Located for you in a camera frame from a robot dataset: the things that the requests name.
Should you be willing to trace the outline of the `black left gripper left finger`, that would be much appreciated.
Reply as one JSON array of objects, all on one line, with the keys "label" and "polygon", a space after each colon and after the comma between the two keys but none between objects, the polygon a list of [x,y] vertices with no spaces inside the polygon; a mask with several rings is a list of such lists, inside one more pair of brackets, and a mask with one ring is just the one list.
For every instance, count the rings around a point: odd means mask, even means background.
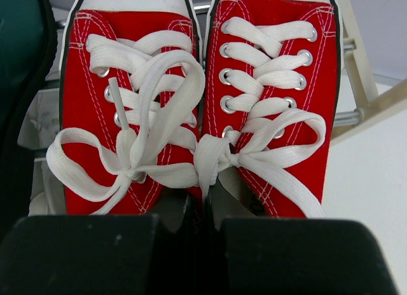
[{"label": "black left gripper left finger", "polygon": [[183,241],[156,214],[31,216],[1,243],[2,294],[189,294]]}]

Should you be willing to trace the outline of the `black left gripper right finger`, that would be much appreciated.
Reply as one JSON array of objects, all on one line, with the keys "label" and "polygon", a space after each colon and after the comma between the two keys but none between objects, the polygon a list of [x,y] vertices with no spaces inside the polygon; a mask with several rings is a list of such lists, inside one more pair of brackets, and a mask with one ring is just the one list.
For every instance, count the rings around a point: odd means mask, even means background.
[{"label": "black left gripper right finger", "polygon": [[226,218],[210,237],[208,294],[396,294],[376,238],[355,221]]}]

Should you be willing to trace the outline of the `red canvas sneaker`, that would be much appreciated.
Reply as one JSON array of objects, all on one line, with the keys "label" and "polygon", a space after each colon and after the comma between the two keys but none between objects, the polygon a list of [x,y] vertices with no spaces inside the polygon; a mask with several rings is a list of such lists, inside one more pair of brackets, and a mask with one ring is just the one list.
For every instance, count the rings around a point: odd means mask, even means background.
[{"label": "red canvas sneaker", "polygon": [[163,191],[202,204],[193,157],[205,75],[191,0],[75,0],[46,153],[74,216],[141,215]]},{"label": "red canvas sneaker", "polygon": [[194,162],[234,168],[272,217],[320,219],[343,62],[337,0],[212,0]]}]

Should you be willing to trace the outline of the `green loafer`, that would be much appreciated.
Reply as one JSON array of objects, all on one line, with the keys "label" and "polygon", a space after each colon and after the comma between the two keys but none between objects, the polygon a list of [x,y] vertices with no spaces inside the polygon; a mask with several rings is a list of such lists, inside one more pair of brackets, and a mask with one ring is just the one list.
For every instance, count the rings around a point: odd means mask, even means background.
[{"label": "green loafer", "polygon": [[1,234],[29,211],[34,153],[17,140],[57,52],[49,0],[1,0]]}]

